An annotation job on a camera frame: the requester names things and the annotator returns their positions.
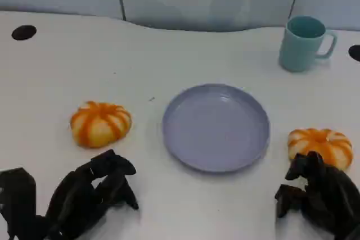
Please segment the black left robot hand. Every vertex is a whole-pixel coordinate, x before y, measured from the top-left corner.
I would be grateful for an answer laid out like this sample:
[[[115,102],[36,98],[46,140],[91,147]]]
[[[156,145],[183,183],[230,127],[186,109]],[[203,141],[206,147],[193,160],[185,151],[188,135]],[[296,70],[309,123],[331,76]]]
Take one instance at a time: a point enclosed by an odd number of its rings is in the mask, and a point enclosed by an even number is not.
[[[139,209],[126,176],[134,175],[130,161],[107,150],[68,173],[51,197],[46,218],[51,232],[77,239],[93,228],[108,209],[127,204]]]

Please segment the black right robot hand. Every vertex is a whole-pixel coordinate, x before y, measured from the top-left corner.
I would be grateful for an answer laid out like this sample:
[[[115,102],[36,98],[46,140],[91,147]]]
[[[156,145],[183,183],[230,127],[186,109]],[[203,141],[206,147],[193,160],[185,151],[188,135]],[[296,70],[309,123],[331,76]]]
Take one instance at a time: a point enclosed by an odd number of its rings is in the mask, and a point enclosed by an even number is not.
[[[304,189],[281,184],[274,198],[276,217],[290,210],[300,211],[305,219],[334,236],[334,239],[359,239],[359,190],[345,172],[326,164],[314,151],[297,153],[286,173],[286,180],[307,180]]]

